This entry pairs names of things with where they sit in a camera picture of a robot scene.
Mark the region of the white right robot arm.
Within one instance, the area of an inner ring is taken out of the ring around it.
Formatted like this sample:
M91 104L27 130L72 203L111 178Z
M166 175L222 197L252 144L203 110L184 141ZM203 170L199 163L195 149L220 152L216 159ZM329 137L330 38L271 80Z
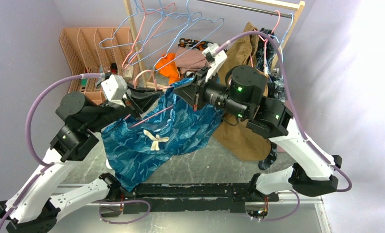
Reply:
M280 100L263 95L266 77L256 68L240 65L226 75L226 83L207 79L208 67L198 71L194 79L176 87L174 94L194 110L210 104L246 122L253 133L284 149L295 161L291 167L256 176L248 188L249 197L260 201L278 191L295 190L316 197L337 191L338 178L334 170L340 168L342 158L329 155L300 131L293 112Z

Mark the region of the blue leaf-print shorts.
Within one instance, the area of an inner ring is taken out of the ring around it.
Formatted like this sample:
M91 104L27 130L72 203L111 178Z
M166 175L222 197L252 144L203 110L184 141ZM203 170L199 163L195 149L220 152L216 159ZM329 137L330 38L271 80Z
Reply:
M208 104L194 111L174 94L176 87L191 81L172 83L157 106L145 115L145 121L122 118L101 132L109 165L125 190L132 191L145 182L172 156L206 147L222 123L222 110Z

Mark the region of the pink wire hanger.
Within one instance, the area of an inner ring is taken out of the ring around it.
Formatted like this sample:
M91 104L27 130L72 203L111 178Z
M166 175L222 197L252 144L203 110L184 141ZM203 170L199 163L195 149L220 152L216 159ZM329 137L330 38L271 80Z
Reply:
M138 80L145 73L151 75L153 82L150 86L138 87ZM130 108L128 117L141 119L142 115L152 107L155 101L172 88L173 86L158 85L153 70L146 69L141 71L132 82L127 84L125 103Z

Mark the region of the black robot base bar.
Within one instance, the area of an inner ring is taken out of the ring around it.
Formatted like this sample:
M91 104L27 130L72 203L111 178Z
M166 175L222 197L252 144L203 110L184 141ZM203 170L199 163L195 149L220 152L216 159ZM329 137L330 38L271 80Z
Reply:
M152 212L183 211L230 211L245 213L246 204L250 202L275 202L279 200L276 193L264 195L251 183L187 183L161 184L142 183L131 192L116 187L103 198L107 202L121 200L145 200L142 203L129 204L124 207L126 214L137 214L150 210Z

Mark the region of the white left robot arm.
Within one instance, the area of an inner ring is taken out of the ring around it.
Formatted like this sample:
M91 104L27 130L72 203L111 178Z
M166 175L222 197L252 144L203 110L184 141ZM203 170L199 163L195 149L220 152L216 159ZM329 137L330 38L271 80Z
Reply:
M139 118L163 93L130 89L123 104L96 104L78 91L66 94L56 109L64 126L24 186L11 199L0 201L0 227L9 233L47 233L62 218L89 203L119 200L124 189L110 173L65 194L56 196L54 191L96 146L96 132L127 115Z

